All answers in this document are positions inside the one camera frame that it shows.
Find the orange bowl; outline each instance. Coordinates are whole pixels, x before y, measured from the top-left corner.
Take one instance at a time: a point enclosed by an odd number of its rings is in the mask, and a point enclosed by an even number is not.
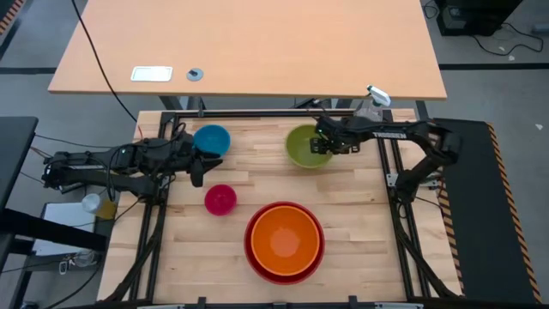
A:
[[[308,212],[282,204],[263,212],[251,230],[256,261],[278,276],[294,276],[309,268],[319,253],[320,235]]]

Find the wooden desk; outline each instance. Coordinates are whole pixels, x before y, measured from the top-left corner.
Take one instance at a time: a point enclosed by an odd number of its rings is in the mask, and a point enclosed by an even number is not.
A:
[[[419,0],[93,0],[83,19],[120,94],[446,100]],[[172,79],[130,80],[149,65]],[[80,25],[49,90],[109,93]]]
[[[395,121],[413,119],[413,110],[395,112]],[[141,112],[143,135],[156,136],[159,121],[160,112]],[[196,303],[198,296],[214,303],[343,302],[352,294],[359,301],[405,299],[377,143],[363,143],[359,154],[335,156],[323,169],[304,170],[287,159],[284,141],[291,128],[313,121],[300,117],[187,119],[189,132],[205,124],[225,126],[232,145],[223,164],[206,174],[203,188],[192,187],[184,173],[172,183],[154,303]],[[411,142],[400,145],[404,167],[424,156]],[[214,217],[203,206],[205,192],[219,183],[231,185],[238,195],[238,206],[227,217]],[[434,191],[420,190],[418,196],[436,202]],[[135,200],[123,194],[119,211]],[[244,256],[248,220],[263,205],[284,200],[310,209],[326,237],[317,272],[292,286],[264,281]],[[118,220],[112,231],[99,299],[113,291],[134,262],[143,214],[140,206]],[[460,293],[440,209],[418,201],[413,211],[426,261],[449,288]],[[412,272],[416,294],[420,294]]]

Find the red bowl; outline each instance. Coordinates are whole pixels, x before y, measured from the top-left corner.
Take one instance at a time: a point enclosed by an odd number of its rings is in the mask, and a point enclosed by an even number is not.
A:
[[[214,185],[206,193],[204,205],[212,215],[228,215],[237,205],[237,194],[230,185]]]
[[[280,276],[280,275],[273,274],[270,271],[264,269],[259,264],[259,262],[256,260],[254,254],[253,254],[253,251],[252,251],[252,247],[251,247],[251,231],[253,229],[253,226],[256,224],[257,220],[259,219],[259,217],[263,213],[265,213],[267,210],[272,209],[272,208],[277,207],[277,206],[282,206],[282,205],[296,207],[296,208],[304,211],[308,216],[310,216],[311,219],[314,221],[315,225],[317,226],[317,230],[318,230],[318,233],[319,233],[319,239],[320,239],[320,244],[319,244],[320,246],[318,248],[318,254],[315,257],[315,259],[313,260],[313,262],[311,263],[311,265],[309,267],[307,267],[304,271],[302,271],[302,272],[300,272],[296,275],[292,275],[292,276]],[[318,222],[317,218],[305,207],[303,207],[299,204],[296,204],[296,203],[292,203],[292,202],[271,203],[271,204],[259,209],[251,217],[250,221],[248,222],[248,226],[246,227],[246,232],[244,234],[244,252],[246,254],[246,258],[248,259],[248,263],[250,264],[251,268],[261,278],[267,280],[268,282],[272,282],[272,283],[275,283],[275,284],[281,284],[281,285],[289,285],[289,284],[299,283],[299,282],[302,282],[303,280],[307,279],[309,276],[311,276],[315,272],[315,270],[317,270],[318,265],[320,265],[320,263],[323,260],[323,256],[324,256],[324,234],[323,234],[323,229],[322,229],[322,226],[320,225],[320,223]]]

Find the plastic bottle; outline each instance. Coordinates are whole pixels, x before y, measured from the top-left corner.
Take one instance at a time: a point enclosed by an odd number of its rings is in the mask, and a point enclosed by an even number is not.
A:
[[[390,106],[391,98],[382,90],[373,86],[368,86],[372,100],[363,100],[359,108],[355,111],[355,116],[366,117],[371,121],[383,121],[383,107]]]
[[[101,201],[99,194],[91,193],[82,199],[82,207],[90,214],[94,214],[102,219],[114,219],[117,212],[115,203],[105,200]]]

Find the bowl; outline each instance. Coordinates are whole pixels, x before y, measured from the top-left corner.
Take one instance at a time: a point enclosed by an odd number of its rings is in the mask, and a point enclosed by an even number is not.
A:
[[[228,215],[237,205],[237,194],[229,185],[214,185],[206,193],[204,205],[212,215]]]
[[[315,125],[303,124],[294,128],[286,137],[286,152],[290,160],[298,167],[319,168],[325,166],[332,154],[313,154],[310,140],[320,137],[315,132]]]
[[[231,146],[229,132],[217,124],[204,125],[195,133],[194,139],[195,147],[218,155],[224,155]]]
[[[255,254],[253,252],[254,250],[252,248],[252,241],[251,241],[251,239],[252,239],[252,230],[253,230],[253,227],[256,225],[258,219],[262,215],[264,215],[266,212],[268,212],[270,209],[280,207],[280,206],[284,206],[284,207],[291,206],[291,207],[297,208],[297,209],[305,212],[312,219],[312,221],[315,225],[315,229],[318,232],[317,235],[318,235],[318,239],[319,239],[317,254],[314,257],[314,259],[311,261],[311,263],[309,263],[309,266],[306,267],[305,269],[303,269],[301,272],[293,274],[293,275],[289,275],[289,276],[281,276],[281,275],[275,274],[275,273],[267,270],[266,268],[264,268],[262,266],[262,264],[259,263],[259,261],[257,260]],[[325,246],[325,244],[324,244],[323,230],[322,230],[322,227],[320,226],[320,223],[318,223],[317,219],[314,217],[314,215],[308,209],[306,209],[303,206],[300,206],[296,203],[291,203],[291,202],[272,203],[272,204],[267,205],[267,206],[263,207],[262,209],[258,210],[253,215],[251,220],[249,221],[248,227],[246,228],[246,232],[245,232],[245,235],[244,235],[244,251],[245,251],[246,258],[247,258],[248,263],[250,264],[251,268],[261,278],[263,278],[264,280],[266,280],[268,282],[272,282],[272,283],[275,283],[275,284],[283,284],[283,285],[294,284],[294,283],[302,282],[303,280],[307,279],[310,275],[312,275],[315,272],[315,270],[318,268],[318,265],[322,262],[323,254],[324,254],[324,246]]]

